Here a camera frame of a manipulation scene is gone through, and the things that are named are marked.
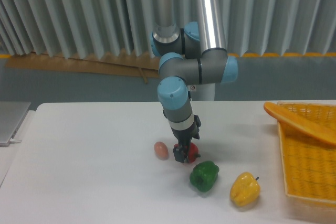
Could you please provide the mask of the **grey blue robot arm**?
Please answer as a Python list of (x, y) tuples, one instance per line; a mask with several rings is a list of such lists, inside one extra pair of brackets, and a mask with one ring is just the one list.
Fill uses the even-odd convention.
[(238, 76), (235, 57), (226, 49), (219, 0), (195, 0), (197, 20), (179, 27), (174, 0), (153, 0), (152, 42), (160, 56), (157, 88), (163, 114), (177, 139), (173, 154), (181, 163), (191, 163), (198, 154), (191, 150), (199, 138), (201, 121), (193, 113), (189, 87), (233, 82)]

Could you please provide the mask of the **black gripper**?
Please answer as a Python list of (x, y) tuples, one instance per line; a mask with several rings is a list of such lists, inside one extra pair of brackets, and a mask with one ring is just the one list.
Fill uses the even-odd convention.
[(198, 115), (191, 115), (189, 119), (180, 123), (170, 122), (173, 135), (176, 137), (178, 144), (174, 145), (173, 154), (177, 162), (185, 163), (187, 159), (187, 147), (192, 138), (200, 139), (199, 127), (201, 121)]

